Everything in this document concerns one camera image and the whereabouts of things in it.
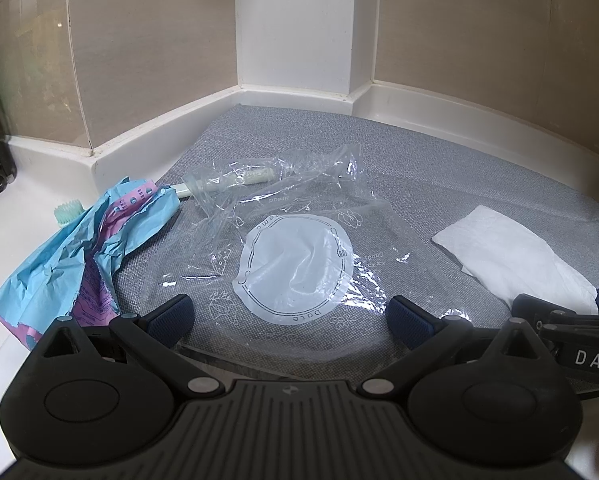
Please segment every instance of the beige tile wall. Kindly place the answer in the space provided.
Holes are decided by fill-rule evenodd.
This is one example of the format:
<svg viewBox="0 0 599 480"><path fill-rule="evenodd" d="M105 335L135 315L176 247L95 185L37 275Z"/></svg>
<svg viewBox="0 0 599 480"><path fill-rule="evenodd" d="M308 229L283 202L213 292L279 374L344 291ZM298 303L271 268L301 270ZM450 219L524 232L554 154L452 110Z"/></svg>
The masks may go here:
<svg viewBox="0 0 599 480"><path fill-rule="evenodd" d="M599 153L599 0L381 0L375 79L495 108Z"/></svg>
<svg viewBox="0 0 599 480"><path fill-rule="evenodd" d="M0 121L10 134L89 146L66 0L0 0Z"/></svg>
<svg viewBox="0 0 599 480"><path fill-rule="evenodd" d="M236 85L234 0L70 0L93 146Z"/></svg>

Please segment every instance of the screw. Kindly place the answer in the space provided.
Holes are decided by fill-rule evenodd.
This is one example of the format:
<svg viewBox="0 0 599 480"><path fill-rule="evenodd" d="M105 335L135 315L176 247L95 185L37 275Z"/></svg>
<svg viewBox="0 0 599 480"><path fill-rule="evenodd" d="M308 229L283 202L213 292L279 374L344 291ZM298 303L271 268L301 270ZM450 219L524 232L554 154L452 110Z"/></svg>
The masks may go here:
<svg viewBox="0 0 599 480"><path fill-rule="evenodd" d="M367 379L361 387L368 394L385 395L392 392L395 385L387 379Z"/></svg>
<svg viewBox="0 0 599 480"><path fill-rule="evenodd" d="M209 394L219 387L219 381L212 377L195 377L188 381L188 389L196 394Z"/></svg>

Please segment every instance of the ribbed black plate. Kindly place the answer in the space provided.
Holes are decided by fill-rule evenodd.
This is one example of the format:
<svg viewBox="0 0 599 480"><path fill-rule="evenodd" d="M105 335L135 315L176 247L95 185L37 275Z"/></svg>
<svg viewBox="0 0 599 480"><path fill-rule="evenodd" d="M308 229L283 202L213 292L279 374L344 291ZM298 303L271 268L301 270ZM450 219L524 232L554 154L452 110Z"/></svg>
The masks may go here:
<svg viewBox="0 0 599 480"><path fill-rule="evenodd" d="M135 456L82 470L20 460L2 478L575 480L579 476L561 462L493 470L455 461L422 442L396 404L356 396L344 381L237 381L221 398L187 402L163 438Z"/></svg>

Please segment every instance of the white tissue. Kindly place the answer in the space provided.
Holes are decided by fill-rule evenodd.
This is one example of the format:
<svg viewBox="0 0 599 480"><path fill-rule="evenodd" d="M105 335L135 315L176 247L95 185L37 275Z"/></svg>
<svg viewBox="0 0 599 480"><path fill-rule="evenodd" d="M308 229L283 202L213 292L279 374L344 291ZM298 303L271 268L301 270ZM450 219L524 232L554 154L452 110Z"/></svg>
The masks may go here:
<svg viewBox="0 0 599 480"><path fill-rule="evenodd" d="M486 206L437 233L433 242L508 306L518 294L530 294L577 314L599 314L597 290L585 277L534 232Z"/></svg>

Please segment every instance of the toothbrush head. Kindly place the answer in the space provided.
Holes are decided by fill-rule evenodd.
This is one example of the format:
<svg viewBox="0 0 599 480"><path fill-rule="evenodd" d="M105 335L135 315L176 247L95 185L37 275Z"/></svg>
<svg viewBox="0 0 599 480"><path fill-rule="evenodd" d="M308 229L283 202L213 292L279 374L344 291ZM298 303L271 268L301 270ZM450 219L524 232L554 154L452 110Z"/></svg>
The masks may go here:
<svg viewBox="0 0 599 480"><path fill-rule="evenodd" d="M55 207L55 219L57 223L63 227L70 224L75 218L84 212L84 206L79 200L71 200Z"/></svg>

